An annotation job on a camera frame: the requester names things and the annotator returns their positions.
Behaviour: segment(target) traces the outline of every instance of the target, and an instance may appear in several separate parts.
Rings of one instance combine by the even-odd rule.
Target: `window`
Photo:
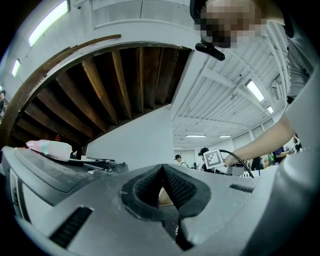
[[[246,132],[245,134],[242,134],[232,140],[233,140],[235,149],[241,148],[251,142],[249,132]]]
[[[264,130],[262,129],[262,126],[259,125],[258,127],[252,129],[253,137],[256,139],[258,138],[261,134],[264,133]]]
[[[263,124],[263,127],[264,127],[264,130],[268,130],[271,126],[273,126],[275,124],[275,122],[270,119],[268,121],[266,121],[264,124]]]

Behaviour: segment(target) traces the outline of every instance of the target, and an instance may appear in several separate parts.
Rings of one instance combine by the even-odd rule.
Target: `black cable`
[[[220,152],[228,153],[231,156],[234,156],[241,164],[243,164],[244,168],[249,173],[250,177],[254,178],[254,176],[253,176],[252,172],[250,171],[250,169],[248,168],[248,166],[237,155],[235,155],[234,153],[232,153],[232,152],[230,152],[228,150],[224,150],[224,149],[219,149],[219,150],[220,150]]]

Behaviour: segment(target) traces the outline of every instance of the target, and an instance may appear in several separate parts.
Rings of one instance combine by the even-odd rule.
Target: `fluorescent light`
[[[272,106],[268,106],[267,110],[269,110],[270,114],[272,114],[274,112],[274,109],[272,108]]]
[[[39,37],[49,28],[56,20],[68,12],[68,1],[65,0],[54,8],[40,23],[32,34],[29,36],[29,45],[32,47]]]
[[[265,97],[254,83],[254,81],[249,80],[250,82],[246,85],[246,87],[256,96],[256,98],[261,102]]]
[[[206,135],[186,135],[187,138],[204,138]]]
[[[20,61],[19,61],[19,59],[17,59],[17,60],[15,61],[15,63],[14,63],[14,66],[13,66],[13,69],[12,69],[12,72],[11,72],[11,74],[12,74],[14,77],[16,76],[19,67],[20,67]]]

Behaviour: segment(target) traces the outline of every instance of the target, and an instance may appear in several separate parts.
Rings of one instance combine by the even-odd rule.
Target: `person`
[[[206,173],[214,173],[215,170],[214,169],[208,169],[207,166],[206,166],[206,162],[205,162],[205,157],[204,157],[204,153],[208,152],[209,149],[207,147],[203,147],[201,148],[200,150],[200,153],[198,154],[199,157],[202,157],[202,166],[201,166],[201,169],[206,172]]]
[[[269,166],[275,165],[275,155],[273,153],[268,154]]]
[[[280,147],[277,150],[275,150],[274,152],[272,152],[274,155],[274,163],[281,163],[288,154],[290,154],[290,150],[285,151],[284,147]]]
[[[254,170],[263,170],[264,167],[263,165],[261,164],[261,158],[260,156],[258,157],[255,157],[253,160],[252,160],[252,165],[251,165],[251,171],[254,171]]]
[[[6,112],[6,103],[5,103],[5,96],[6,96],[6,91],[5,90],[1,90],[0,93],[0,120],[2,120],[2,117],[4,116],[5,112]]]
[[[294,3],[289,0],[191,0],[190,13],[195,23],[200,24],[201,33],[206,33],[204,39],[222,47],[230,47],[238,36],[258,31],[267,21],[283,25],[288,39],[287,66],[290,84],[287,93],[288,106],[306,85],[314,67],[319,62],[319,49],[314,48],[317,46],[317,41],[312,25],[300,22],[303,25],[302,29],[295,22],[295,20],[301,21],[302,9],[306,8],[305,11],[314,12],[309,4],[300,4],[299,8],[294,9]],[[200,8],[201,18],[193,15],[195,12],[192,8]],[[283,113],[271,128],[233,153],[242,160],[263,156],[281,148],[294,134],[295,131],[289,119]],[[236,162],[238,160],[232,155],[224,160],[228,166]]]
[[[181,155],[176,154],[175,155],[175,160],[178,162],[177,163],[178,166],[182,166],[182,167],[187,167],[188,168],[188,165],[186,164],[186,162],[182,160]]]
[[[300,140],[299,140],[297,134],[295,134],[295,135],[293,136],[293,144],[294,144],[294,147],[295,147],[295,151],[296,151],[297,153],[299,153],[300,150],[301,150],[301,148],[302,148],[302,146],[301,146],[301,143],[300,143]]]

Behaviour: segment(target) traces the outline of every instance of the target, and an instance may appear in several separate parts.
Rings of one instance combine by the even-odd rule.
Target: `pink object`
[[[46,156],[67,162],[72,153],[72,147],[64,142],[51,141],[46,139],[30,140],[26,143],[31,150],[45,154]]]

